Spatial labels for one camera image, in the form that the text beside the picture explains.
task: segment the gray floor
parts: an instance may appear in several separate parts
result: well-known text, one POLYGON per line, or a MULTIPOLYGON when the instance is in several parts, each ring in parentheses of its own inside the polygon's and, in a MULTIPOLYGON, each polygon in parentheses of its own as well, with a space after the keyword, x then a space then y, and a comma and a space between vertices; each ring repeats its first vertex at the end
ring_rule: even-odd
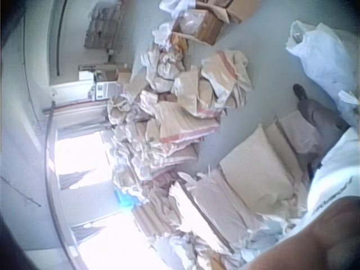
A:
MULTIPOLYGON (((160 0, 131 0, 117 37, 117 60, 127 62, 136 72, 141 67, 139 54, 153 41, 151 31, 170 20, 159 10, 160 0)), ((249 59, 248 73, 254 91, 245 107, 230 110, 222 118, 220 130, 198 145, 199 160, 183 164, 181 170, 204 172, 213 168, 235 146, 255 131, 258 124, 268 126, 276 117, 296 109, 294 83, 302 84, 310 98, 335 108, 325 92, 304 74, 300 60, 285 50, 290 25, 295 20, 316 25, 325 23, 335 29, 357 33, 356 17, 332 0, 267 0, 260 10, 242 24, 228 24, 213 47, 190 42, 187 64, 200 65, 201 59, 222 49, 240 50, 249 59)))

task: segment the shoe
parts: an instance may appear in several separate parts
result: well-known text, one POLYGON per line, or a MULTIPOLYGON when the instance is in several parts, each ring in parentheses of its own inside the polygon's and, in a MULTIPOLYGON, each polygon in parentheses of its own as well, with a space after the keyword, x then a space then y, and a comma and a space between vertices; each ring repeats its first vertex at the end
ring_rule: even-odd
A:
POLYGON ((294 91, 296 97, 298 97, 299 100, 308 99, 308 95, 306 94, 304 87, 302 87, 300 84, 294 84, 292 90, 294 91))

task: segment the person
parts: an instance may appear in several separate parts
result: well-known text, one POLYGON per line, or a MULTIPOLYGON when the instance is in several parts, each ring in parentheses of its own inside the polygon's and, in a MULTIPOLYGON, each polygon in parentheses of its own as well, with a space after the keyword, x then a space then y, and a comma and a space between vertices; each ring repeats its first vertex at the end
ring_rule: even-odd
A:
POLYGON ((324 140, 321 166, 308 195, 308 212, 289 235, 247 270, 360 269, 359 136, 336 113, 293 87, 298 108, 324 140))

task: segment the cardboard box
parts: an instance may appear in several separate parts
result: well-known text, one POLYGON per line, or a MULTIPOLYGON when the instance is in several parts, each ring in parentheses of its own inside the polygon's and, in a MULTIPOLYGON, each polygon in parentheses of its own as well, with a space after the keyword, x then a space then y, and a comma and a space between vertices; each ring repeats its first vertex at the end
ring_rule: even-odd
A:
POLYGON ((209 10, 225 23, 241 23, 260 7, 261 0, 233 0, 227 8, 196 1, 196 8, 209 10))
POLYGON ((214 45, 218 35, 220 34, 223 22, 208 10, 188 10, 188 12, 198 12, 200 14, 204 14, 204 19, 196 33, 194 35, 181 33, 180 21, 182 17, 179 17, 173 28, 173 35, 184 37, 191 41, 197 41, 203 44, 214 45))

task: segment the black shoe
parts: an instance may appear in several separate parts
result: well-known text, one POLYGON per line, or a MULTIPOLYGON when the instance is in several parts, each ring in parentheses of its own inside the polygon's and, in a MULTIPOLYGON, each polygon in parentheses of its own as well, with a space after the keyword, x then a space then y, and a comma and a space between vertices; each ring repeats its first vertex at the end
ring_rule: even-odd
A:
POLYGON ((300 84, 294 84, 292 90, 294 91, 295 95, 298 97, 299 100, 308 99, 308 95, 306 94, 304 87, 302 87, 300 84))

